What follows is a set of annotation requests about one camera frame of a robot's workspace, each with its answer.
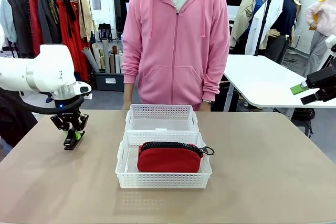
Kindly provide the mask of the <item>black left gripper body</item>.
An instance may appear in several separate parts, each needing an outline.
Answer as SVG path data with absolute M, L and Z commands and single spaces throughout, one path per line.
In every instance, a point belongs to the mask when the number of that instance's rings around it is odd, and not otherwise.
M 70 98 L 66 100 L 55 100 L 55 106 L 58 109 L 64 110 L 66 106 L 75 104 L 71 107 L 71 109 L 65 109 L 65 111 L 62 111 L 58 114 L 65 114 L 70 113 L 72 114 L 71 123 L 74 124 L 75 120 L 78 119 L 79 115 L 81 114 L 79 111 L 80 106 L 83 104 L 84 98 Z

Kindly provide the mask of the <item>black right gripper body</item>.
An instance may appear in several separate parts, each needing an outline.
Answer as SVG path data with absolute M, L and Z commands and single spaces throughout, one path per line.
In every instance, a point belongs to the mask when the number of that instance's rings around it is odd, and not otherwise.
M 319 89 L 314 93 L 318 101 L 327 102 L 335 98 L 335 67 L 328 66 L 307 75 L 306 84 L 309 89 Z

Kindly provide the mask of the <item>person's right hand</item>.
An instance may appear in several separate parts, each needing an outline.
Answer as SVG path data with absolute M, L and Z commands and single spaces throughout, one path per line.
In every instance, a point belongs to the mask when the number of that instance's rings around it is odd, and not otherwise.
M 132 104 L 132 93 L 125 91 L 123 94 L 123 110 L 128 111 Z

